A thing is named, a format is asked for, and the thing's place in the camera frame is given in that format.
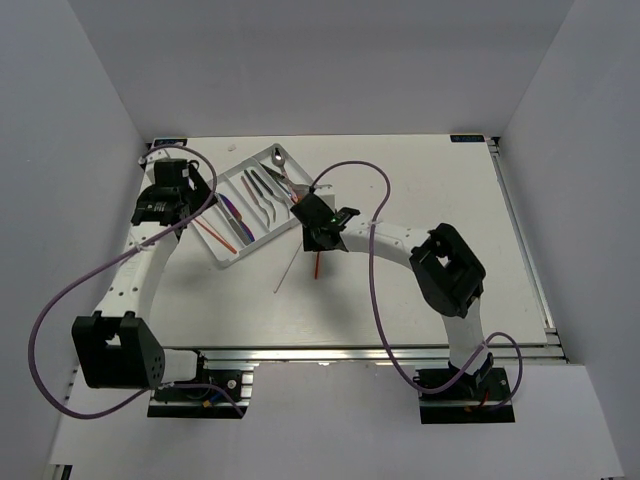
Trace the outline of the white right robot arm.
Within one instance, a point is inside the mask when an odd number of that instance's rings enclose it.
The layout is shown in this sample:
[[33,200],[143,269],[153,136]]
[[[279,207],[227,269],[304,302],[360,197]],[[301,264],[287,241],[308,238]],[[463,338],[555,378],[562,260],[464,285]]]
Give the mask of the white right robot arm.
[[453,226],[424,230],[359,220],[359,210],[334,210],[315,194],[291,212],[303,226],[306,251],[366,253],[371,261],[381,258],[411,270],[424,300],[443,320],[453,390],[472,399],[486,389],[493,366],[480,319],[486,270]]

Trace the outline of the iridescent purple knife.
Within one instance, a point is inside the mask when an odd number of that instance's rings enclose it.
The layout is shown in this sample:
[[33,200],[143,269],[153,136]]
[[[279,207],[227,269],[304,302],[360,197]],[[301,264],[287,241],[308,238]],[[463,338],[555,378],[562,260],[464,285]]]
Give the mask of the iridescent purple knife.
[[222,202],[225,204],[225,206],[228,208],[228,210],[231,212],[231,215],[235,218],[237,223],[243,229],[243,231],[246,234],[246,236],[249,238],[249,242],[250,243],[254,242],[255,241],[255,237],[253,236],[253,233],[251,232],[249,227],[244,223],[244,221],[242,219],[242,215],[240,214],[239,210],[235,207],[235,205],[225,195],[220,194],[220,198],[221,198]]

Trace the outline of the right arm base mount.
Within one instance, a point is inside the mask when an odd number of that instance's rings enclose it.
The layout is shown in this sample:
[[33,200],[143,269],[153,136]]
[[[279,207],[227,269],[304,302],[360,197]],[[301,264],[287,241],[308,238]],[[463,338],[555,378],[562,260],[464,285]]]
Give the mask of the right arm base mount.
[[419,394],[423,425],[480,425],[514,423],[511,402],[497,407],[511,393],[504,368],[493,368],[480,386],[472,390],[464,382],[433,395]]

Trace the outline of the marbled handle spoon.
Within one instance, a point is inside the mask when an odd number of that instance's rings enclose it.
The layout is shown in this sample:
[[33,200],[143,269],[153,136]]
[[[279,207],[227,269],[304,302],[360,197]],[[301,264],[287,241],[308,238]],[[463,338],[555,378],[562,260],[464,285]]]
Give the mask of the marbled handle spoon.
[[290,197],[293,193],[288,185],[285,183],[284,177],[281,173],[274,169],[260,163],[259,166],[281,187],[281,189]]

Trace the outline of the orange chopstick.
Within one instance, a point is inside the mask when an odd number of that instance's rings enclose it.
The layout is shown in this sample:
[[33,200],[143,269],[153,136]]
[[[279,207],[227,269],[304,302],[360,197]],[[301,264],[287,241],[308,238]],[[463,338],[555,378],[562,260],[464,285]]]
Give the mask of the orange chopstick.
[[314,280],[317,280],[319,278],[320,260],[321,260],[321,252],[316,252],[316,257],[315,257],[315,262],[314,262],[314,274],[313,274]]
[[228,251],[232,254],[236,255],[237,250],[227,241],[225,240],[211,225],[209,225],[206,221],[202,221],[200,219],[195,219],[194,222],[201,227],[204,231],[206,231],[210,236],[212,236],[217,242],[223,245]]

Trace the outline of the dark handled fork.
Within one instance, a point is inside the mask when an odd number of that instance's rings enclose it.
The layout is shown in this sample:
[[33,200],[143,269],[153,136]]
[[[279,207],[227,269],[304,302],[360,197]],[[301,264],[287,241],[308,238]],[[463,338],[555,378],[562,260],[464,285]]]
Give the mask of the dark handled fork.
[[258,184],[256,183],[256,181],[254,180],[254,178],[252,177],[252,175],[250,174],[250,172],[245,169],[244,173],[246,175],[246,177],[248,178],[249,182],[251,183],[251,185],[253,186],[253,188],[256,190],[258,196],[265,202],[265,204],[270,208],[270,212],[271,212],[271,216],[273,218],[273,221],[275,222],[277,219],[277,213],[276,213],[276,209],[275,206],[272,204],[272,202],[270,200],[267,199],[267,197],[264,195],[262,189],[258,186]]

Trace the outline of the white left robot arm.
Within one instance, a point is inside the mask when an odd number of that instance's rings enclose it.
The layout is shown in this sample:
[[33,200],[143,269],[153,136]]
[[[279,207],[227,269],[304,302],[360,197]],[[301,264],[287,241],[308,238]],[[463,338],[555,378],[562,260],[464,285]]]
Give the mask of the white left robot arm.
[[132,255],[118,262],[114,279],[89,316],[72,325],[72,338],[85,381],[91,388],[155,389],[176,382],[188,398],[211,387],[211,374],[198,366],[194,350],[161,346],[150,328],[150,312],[161,274],[176,249],[178,224],[215,203],[197,162],[161,159],[153,181],[136,201],[128,232]]

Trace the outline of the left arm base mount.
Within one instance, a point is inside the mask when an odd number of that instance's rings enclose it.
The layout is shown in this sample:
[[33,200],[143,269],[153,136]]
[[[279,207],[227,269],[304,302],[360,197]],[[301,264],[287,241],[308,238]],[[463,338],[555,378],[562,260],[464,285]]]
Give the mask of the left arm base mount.
[[254,364],[218,360],[200,351],[195,378],[154,391],[147,417],[239,420],[249,406],[254,369]]

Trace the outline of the pink handled fork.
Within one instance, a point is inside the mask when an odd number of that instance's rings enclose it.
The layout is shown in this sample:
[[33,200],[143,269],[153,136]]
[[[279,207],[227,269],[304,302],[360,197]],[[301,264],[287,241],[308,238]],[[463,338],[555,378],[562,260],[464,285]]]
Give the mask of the pink handled fork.
[[271,225],[271,221],[270,221],[270,218],[269,218],[269,215],[268,215],[266,209],[260,204],[257,196],[255,195],[255,192],[249,186],[249,182],[246,180],[244,175],[241,175],[241,181],[242,181],[242,184],[244,185],[249,197],[251,198],[252,202],[254,203],[254,205],[263,214],[263,216],[265,218],[265,221],[266,221],[266,228],[267,228],[267,230],[269,230],[270,229],[270,225]]

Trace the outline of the pink handled spoon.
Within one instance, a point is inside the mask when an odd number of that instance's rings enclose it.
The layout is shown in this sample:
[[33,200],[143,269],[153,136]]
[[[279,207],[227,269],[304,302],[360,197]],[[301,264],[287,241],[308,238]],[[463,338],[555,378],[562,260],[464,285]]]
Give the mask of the pink handled spoon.
[[291,180],[285,167],[286,158],[278,147],[275,147],[271,151],[271,163],[280,171],[285,183],[293,193],[304,196],[309,192],[309,186],[307,184],[295,183]]

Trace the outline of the green handled fork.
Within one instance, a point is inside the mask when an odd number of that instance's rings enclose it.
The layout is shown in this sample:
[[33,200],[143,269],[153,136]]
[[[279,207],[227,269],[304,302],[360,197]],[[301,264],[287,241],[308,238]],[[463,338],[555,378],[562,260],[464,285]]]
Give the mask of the green handled fork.
[[274,202],[282,205],[285,209],[285,213],[287,216],[289,216],[288,213],[288,205],[286,203],[286,201],[277,196],[274,191],[271,189],[271,187],[262,179],[262,177],[255,171],[255,170],[251,170],[250,171],[250,175],[252,177],[253,180],[255,180],[257,182],[257,184],[259,185],[261,191],[262,191],[262,198],[264,199],[264,202],[270,207],[271,212],[272,212],[272,216],[273,216],[273,220],[277,219],[277,208],[274,204]]

